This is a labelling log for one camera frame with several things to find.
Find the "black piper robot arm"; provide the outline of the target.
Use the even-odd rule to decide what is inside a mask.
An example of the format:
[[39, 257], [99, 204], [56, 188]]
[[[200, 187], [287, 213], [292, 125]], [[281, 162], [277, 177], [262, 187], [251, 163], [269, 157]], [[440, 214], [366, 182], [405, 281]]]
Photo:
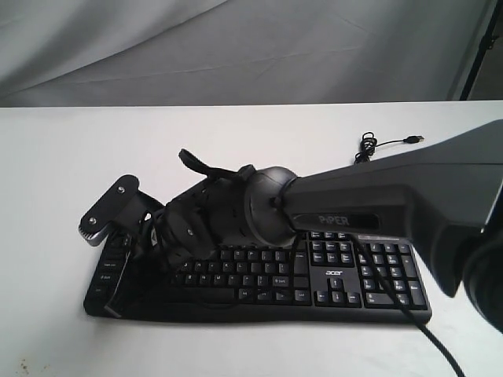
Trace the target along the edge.
[[187, 150], [206, 179], [152, 221], [169, 267], [208, 256], [244, 224], [249, 242], [294, 243], [307, 230], [397, 236], [412, 242], [440, 289], [464, 285], [479, 314], [502, 326], [502, 122], [351, 167], [297, 177], [283, 167], [237, 172]]

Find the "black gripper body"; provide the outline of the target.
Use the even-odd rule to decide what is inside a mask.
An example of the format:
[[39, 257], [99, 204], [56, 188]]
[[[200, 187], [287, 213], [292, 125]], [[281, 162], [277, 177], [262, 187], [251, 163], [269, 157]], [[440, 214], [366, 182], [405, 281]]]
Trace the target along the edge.
[[138, 235], [135, 259], [168, 271], [193, 259], [206, 260], [221, 245], [250, 245], [244, 199], [251, 176], [250, 172], [213, 175], [176, 196]]

